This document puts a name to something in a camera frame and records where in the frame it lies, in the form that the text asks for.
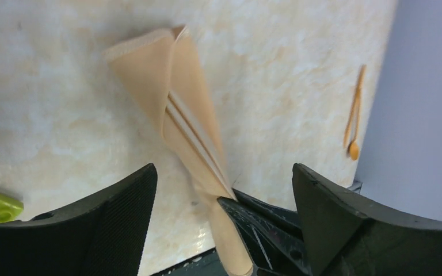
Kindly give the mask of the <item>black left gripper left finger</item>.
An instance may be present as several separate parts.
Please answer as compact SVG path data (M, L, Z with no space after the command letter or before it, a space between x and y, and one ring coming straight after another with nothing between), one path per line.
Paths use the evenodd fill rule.
M137 275L157 180L147 164L59 209L0 224L0 275Z

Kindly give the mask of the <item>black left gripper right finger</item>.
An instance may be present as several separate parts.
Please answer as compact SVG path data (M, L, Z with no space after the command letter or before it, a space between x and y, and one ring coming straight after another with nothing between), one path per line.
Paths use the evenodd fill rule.
M442 275L442 221L401 212L293 166L314 275Z

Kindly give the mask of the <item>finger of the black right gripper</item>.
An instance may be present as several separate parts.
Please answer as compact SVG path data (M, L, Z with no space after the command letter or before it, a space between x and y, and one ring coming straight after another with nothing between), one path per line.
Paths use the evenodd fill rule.
M218 203L234 223L251 260L254 275L312 275L296 211L267 204L239 190L236 200Z

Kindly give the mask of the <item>orange cloth napkin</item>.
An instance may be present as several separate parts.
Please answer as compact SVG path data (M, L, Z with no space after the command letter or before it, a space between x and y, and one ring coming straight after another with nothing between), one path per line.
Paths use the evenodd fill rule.
M236 198L215 108L186 26L157 29L118 43L105 60L191 175L228 275L252 275L254 263L219 197Z

